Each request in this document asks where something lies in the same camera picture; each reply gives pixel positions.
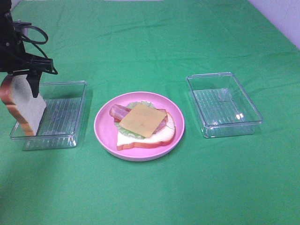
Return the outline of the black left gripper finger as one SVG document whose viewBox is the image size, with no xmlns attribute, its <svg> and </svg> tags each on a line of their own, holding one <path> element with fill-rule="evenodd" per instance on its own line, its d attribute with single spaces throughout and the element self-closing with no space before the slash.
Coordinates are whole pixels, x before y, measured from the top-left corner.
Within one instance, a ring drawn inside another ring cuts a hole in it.
<svg viewBox="0 0 300 225">
<path fill-rule="evenodd" d="M 34 98 L 38 97 L 39 94 L 39 83 L 41 79 L 42 72 L 37 70 L 29 70 L 26 80 L 30 85 L 32 96 Z"/>
</svg>

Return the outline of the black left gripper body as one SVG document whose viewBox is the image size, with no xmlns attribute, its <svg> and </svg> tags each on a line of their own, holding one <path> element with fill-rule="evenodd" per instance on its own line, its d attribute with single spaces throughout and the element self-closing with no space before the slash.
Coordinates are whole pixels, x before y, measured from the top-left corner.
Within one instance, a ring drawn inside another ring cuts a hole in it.
<svg viewBox="0 0 300 225">
<path fill-rule="evenodd" d="M 53 60 L 30 53 L 17 56 L 6 50 L 0 51 L 1 72 L 13 73 L 29 69 L 53 74 Z"/>
</svg>

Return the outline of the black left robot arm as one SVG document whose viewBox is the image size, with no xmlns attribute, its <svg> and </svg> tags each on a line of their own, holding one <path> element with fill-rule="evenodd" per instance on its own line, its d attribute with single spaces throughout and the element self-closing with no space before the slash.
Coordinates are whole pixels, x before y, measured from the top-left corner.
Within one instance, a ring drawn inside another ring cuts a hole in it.
<svg viewBox="0 0 300 225">
<path fill-rule="evenodd" d="M 53 65 L 53 59 L 48 58 L 39 47 L 48 41 L 48 35 L 30 22 L 13 21 L 11 16 L 12 1 L 0 2 L 0 71 L 12 76 L 26 75 L 32 95 L 39 94 L 39 82 L 43 72 L 56 75 L 58 72 Z M 35 41 L 27 37 L 28 29 L 34 29 L 43 35 L 44 41 Z M 37 56 L 27 53 L 24 42 L 31 43 L 41 53 Z"/>
</svg>

